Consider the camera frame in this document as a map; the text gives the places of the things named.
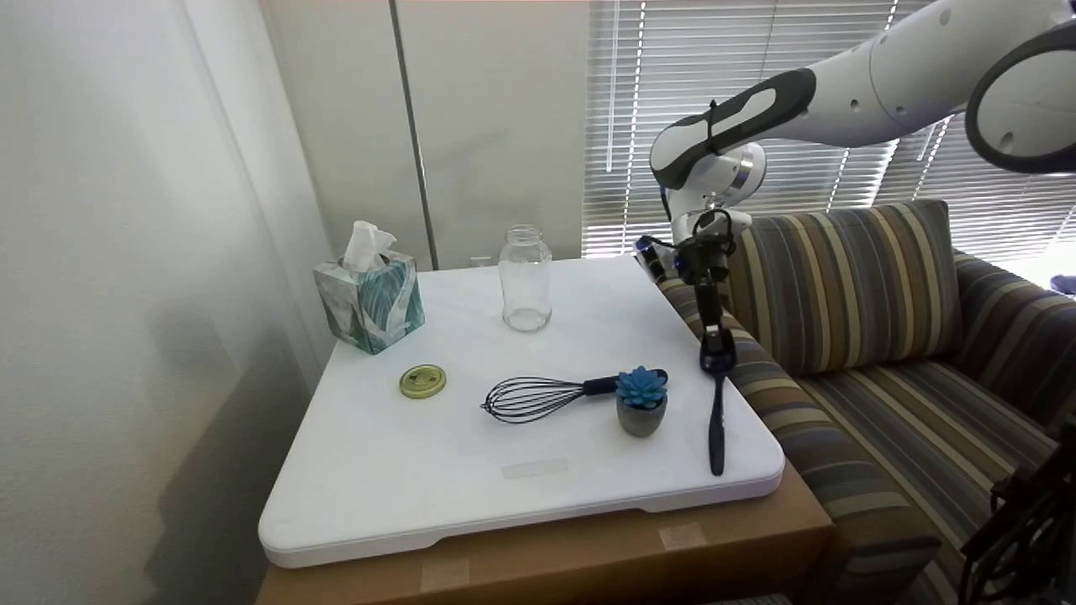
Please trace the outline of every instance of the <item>sofa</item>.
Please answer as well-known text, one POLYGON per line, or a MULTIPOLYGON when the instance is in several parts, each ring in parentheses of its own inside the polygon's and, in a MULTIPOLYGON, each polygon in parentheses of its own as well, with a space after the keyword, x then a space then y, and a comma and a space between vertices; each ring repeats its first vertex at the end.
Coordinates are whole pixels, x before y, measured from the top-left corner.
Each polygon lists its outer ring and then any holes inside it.
MULTIPOLYGON (((692 289, 661 292, 699 331, 692 289)), ((994 479, 1076 410, 1076 301, 955 253, 923 199, 753 217, 723 306, 729 379, 833 519, 797 602, 955 602, 994 479)))

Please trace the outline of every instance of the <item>glass jar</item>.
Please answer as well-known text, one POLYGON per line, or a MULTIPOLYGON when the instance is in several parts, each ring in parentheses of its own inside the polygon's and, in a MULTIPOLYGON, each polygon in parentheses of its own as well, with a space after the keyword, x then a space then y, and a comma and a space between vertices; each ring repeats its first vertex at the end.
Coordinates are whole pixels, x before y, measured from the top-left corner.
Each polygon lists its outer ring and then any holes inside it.
POLYGON ((500 318, 518 331, 539 331, 550 318, 548 301, 550 253, 539 230, 518 224, 498 258, 500 271, 500 318))

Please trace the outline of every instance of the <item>blue object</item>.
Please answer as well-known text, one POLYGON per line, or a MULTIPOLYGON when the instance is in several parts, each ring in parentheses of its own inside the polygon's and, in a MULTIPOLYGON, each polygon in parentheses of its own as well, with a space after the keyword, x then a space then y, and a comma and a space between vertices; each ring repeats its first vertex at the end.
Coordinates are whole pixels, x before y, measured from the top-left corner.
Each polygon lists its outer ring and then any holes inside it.
POLYGON ((634 367, 633 374, 620 374, 615 400, 624 405, 661 405, 670 377, 661 370, 634 367))
POLYGON ((1076 297, 1076 275, 1052 275, 1048 286, 1062 297, 1076 297))

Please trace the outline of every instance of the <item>window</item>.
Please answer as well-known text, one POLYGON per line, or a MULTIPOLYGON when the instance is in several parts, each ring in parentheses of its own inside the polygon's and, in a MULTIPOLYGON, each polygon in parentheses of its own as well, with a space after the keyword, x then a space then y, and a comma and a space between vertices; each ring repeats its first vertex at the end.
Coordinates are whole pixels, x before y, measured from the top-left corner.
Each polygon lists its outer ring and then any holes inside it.
MULTIPOLYGON (((708 100, 846 51, 928 0, 596 0, 585 256, 624 256, 670 223, 649 141, 708 100)), ((753 214, 946 199, 955 245, 1019 271, 1071 271, 1076 182, 1012 175, 965 141, 961 113, 872 148, 767 137, 753 214)))

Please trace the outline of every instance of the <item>green lid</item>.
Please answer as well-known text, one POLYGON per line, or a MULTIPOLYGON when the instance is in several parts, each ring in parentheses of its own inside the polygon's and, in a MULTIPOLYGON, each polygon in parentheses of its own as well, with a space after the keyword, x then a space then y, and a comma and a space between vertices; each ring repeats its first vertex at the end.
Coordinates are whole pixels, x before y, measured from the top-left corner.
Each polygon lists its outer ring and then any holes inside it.
POLYGON ((407 400, 428 400, 432 392, 441 392, 447 384, 447 374, 432 363, 421 363, 421 367, 409 367, 404 377, 399 377, 399 392, 407 400))

